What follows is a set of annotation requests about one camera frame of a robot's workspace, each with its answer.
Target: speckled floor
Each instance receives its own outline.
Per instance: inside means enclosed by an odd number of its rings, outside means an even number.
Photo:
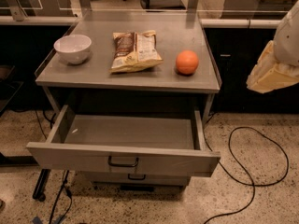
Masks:
[[[49,123],[37,111],[45,134]],[[270,114],[215,114],[206,126],[206,140],[221,152],[221,163],[235,178],[250,179],[229,153],[228,140],[237,127],[252,127],[281,144],[290,161],[289,172],[280,183],[256,187],[251,205],[242,212],[217,217],[208,223],[299,223],[299,116]],[[0,118],[1,151],[5,155],[28,155],[29,141],[43,141],[36,113],[6,111]],[[277,145],[253,130],[239,129],[231,138],[231,149],[248,169],[255,184],[276,182],[287,171],[285,156]],[[52,171],[45,202],[32,198],[38,167],[1,169],[0,223],[49,223],[50,212],[62,184],[63,172]],[[120,190],[118,185],[94,189],[82,173],[70,172],[66,184],[72,192],[72,206],[63,223],[205,223],[210,217],[235,212],[246,206],[253,187],[236,183],[218,166],[210,178],[193,177],[186,189],[158,187],[153,192]],[[53,220],[70,204],[63,193]]]

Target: cabinet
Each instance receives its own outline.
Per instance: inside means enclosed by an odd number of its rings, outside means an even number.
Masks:
[[[111,75],[112,33],[150,29],[164,63]],[[206,148],[202,127],[221,81],[199,20],[186,13],[91,12],[73,34],[92,39],[89,60],[74,66],[55,54],[37,72],[59,113],[47,141],[27,145],[40,166],[82,171],[96,182],[185,186],[192,176],[211,176],[221,156]],[[191,77],[174,70],[183,49],[201,59]],[[57,99],[61,90],[65,104]]]

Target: black handle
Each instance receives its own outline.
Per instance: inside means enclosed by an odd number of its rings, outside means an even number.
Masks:
[[[146,179],[146,175],[142,175],[141,177],[131,177],[131,175],[129,174],[128,179],[134,180],[134,181],[142,181],[142,180]]]
[[[112,167],[134,168],[138,165],[138,161],[139,161],[139,158],[136,158],[135,163],[133,163],[133,164],[119,164],[119,163],[113,163],[111,156],[109,156],[109,158],[108,158],[108,164],[109,164],[109,166],[112,166]]]

